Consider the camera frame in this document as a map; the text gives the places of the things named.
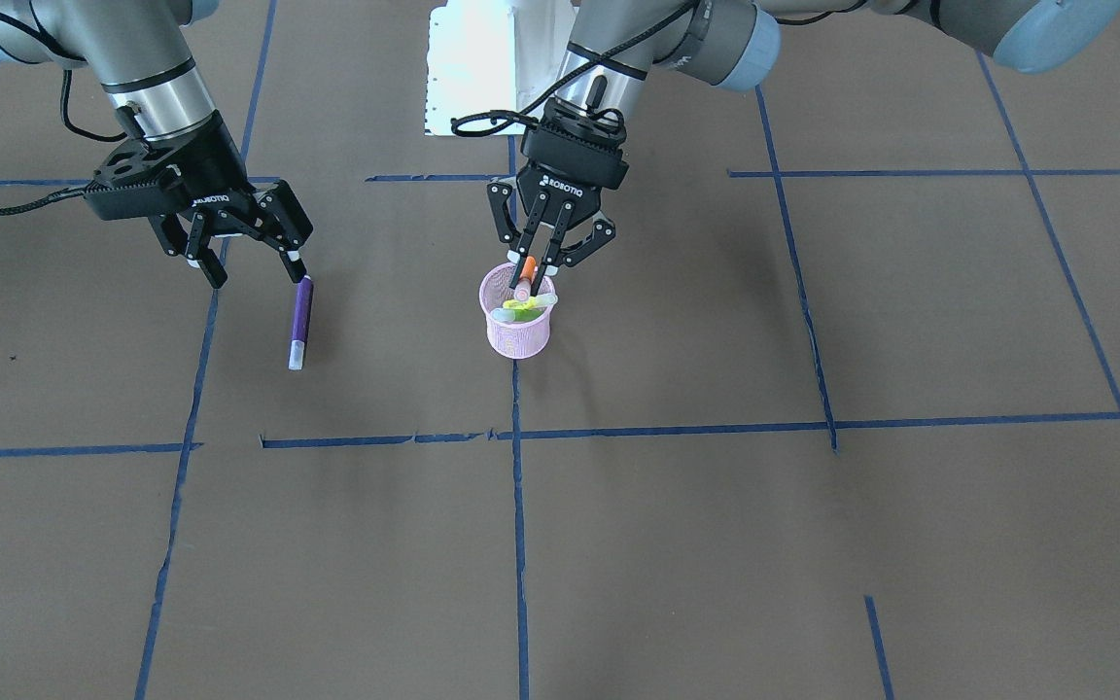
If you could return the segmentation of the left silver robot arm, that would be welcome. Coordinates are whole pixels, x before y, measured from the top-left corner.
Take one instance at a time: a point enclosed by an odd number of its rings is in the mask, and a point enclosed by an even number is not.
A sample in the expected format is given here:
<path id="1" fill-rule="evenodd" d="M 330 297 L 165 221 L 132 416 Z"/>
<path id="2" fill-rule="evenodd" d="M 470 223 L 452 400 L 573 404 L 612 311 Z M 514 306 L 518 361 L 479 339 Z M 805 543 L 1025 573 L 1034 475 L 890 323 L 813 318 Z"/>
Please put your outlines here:
<path id="1" fill-rule="evenodd" d="M 759 88 L 788 50 L 868 15 L 915 24 L 1018 74 L 1058 68 L 1089 48 L 1120 1 L 577 1 L 556 80 L 521 108 L 455 116 L 452 132 L 523 128 L 521 165 L 486 187 L 510 282 L 532 292 L 616 235 L 603 195 L 627 176 L 625 143 L 648 77 Z"/>

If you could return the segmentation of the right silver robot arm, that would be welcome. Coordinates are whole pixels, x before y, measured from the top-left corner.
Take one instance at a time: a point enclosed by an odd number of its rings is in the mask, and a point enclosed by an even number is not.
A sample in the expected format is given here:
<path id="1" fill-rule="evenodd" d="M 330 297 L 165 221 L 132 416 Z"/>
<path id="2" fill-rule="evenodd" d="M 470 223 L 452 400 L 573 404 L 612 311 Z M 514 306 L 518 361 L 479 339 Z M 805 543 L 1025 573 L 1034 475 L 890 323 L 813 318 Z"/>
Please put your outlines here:
<path id="1" fill-rule="evenodd" d="M 293 283 L 314 226 L 288 181 L 259 188 L 196 66 L 181 30 L 215 1 L 0 1 L 0 59 L 88 67 L 121 133 L 87 185 L 28 203 L 80 196 L 103 221 L 146 220 L 164 254 L 181 256 L 212 288 L 227 281 L 212 249 L 244 235 L 276 251 Z"/>

